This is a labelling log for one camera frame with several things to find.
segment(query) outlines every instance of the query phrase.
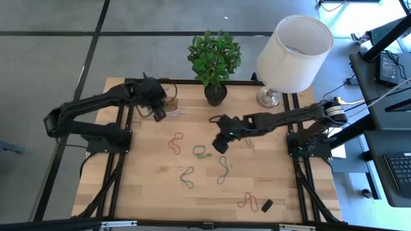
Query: gray floor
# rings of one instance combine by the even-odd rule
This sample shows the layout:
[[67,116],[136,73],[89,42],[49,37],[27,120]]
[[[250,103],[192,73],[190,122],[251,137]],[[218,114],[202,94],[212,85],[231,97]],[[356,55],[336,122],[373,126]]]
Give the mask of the gray floor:
[[[326,7],[338,4],[327,3]],[[117,0],[110,4],[103,31],[273,31],[287,15],[310,15],[326,23],[336,38],[335,47],[313,82],[315,98],[321,99],[325,92],[352,76],[348,54],[367,49],[367,45],[353,44],[347,38],[349,34],[372,29],[404,13],[395,0],[349,3],[334,12],[315,5],[315,0]],[[102,6],[103,0],[2,0],[0,30],[92,31]],[[267,38],[235,39],[241,44],[243,63],[232,78],[248,80]],[[73,97],[90,42],[89,37],[0,37],[0,140],[27,149],[23,155],[0,155],[0,223],[31,218],[55,147],[54,140],[45,134],[42,118]],[[109,76],[139,78],[145,71],[155,77],[193,78],[186,60],[190,42],[190,37],[100,38],[82,97],[100,93]],[[332,96],[342,96],[346,101],[362,98],[359,88],[350,86]],[[85,115],[81,120],[92,122],[95,115]],[[71,137],[69,142],[84,144],[78,137]],[[70,216],[83,154],[83,150],[66,148],[46,219]],[[335,174],[335,185],[348,223],[410,229],[405,223],[410,209],[392,208],[384,198],[374,201],[359,196],[358,190],[367,187],[365,175]]]

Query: lamp base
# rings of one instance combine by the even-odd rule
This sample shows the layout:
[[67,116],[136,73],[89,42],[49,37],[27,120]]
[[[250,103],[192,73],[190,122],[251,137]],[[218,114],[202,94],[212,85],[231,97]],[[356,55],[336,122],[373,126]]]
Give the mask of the lamp base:
[[257,102],[264,108],[274,108],[280,100],[275,90],[262,87],[257,93]]

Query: potted plant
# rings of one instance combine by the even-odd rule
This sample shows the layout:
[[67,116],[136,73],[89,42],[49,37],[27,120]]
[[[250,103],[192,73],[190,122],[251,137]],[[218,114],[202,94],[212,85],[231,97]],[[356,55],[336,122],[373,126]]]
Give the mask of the potted plant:
[[195,79],[203,82],[205,97],[212,106],[220,105],[227,95],[227,87],[221,81],[228,80],[241,65],[240,46],[228,32],[222,36],[221,33],[214,36],[206,31],[203,38],[194,37],[188,47],[187,58],[193,63]]

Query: white lampshade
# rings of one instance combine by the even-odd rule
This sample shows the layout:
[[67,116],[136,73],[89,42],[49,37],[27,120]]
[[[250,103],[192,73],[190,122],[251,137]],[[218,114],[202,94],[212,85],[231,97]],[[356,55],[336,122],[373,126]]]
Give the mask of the white lampshade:
[[258,57],[259,78],[269,89],[296,93],[307,89],[333,47],[325,24],[305,15],[281,20]]

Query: wooden tabletop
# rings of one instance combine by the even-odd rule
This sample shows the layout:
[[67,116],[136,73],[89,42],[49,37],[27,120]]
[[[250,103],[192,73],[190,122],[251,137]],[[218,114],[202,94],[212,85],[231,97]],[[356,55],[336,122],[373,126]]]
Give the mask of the wooden tabletop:
[[[105,91],[124,82],[123,78],[108,78]],[[163,85],[169,95],[174,95],[172,85]],[[292,160],[288,156],[285,134],[286,126],[276,128],[263,137],[229,143],[229,149],[221,155],[211,145],[219,132],[216,124],[209,123],[212,116],[227,114],[242,117],[256,112],[278,113],[284,111],[284,103],[274,109],[258,105],[257,86],[227,86],[228,95],[219,107],[212,107],[204,97],[202,85],[178,85],[180,114],[167,117],[160,123],[152,118],[140,118],[137,111],[131,124],[133,129],[130,152],[125,165],[115,217],[122,219],[154,219],[179,221],[248,221],[248,222],[301,222],[297,186]],[[314,103],[313,90],[299,94],[300,106]],[[107,124],[116,120],[117,107],[104,108],[98,112],[96,122]],[[184,137],[175,141],[181,147],[179,155],[168,147],[176,132]],[[193,147],[204,145],[205,152],[213,156],[198,159]],[[81,213],[100,190],[106,153],[90,158],[84,166],[73,215]],[[224,184],[217,178],[225,169],[219,163],[221,156],[227,159],[229,173]],[[340,206],[335,192],[330,167],[320,158],[310,158],[315,188],[328,209],[341,219]],[[180,175],[189,167],[194,172],[184,178],[194,183],[194,188],[180,181]],[[243,208],[238,202],[245,193],[257,198],[258,207],[271,199],[274,204],[266,213],[253,212],[249,202]],[[312,219],[310,197],[306,193],[308,214]],[[108,213],[110,196],[105,202]]]

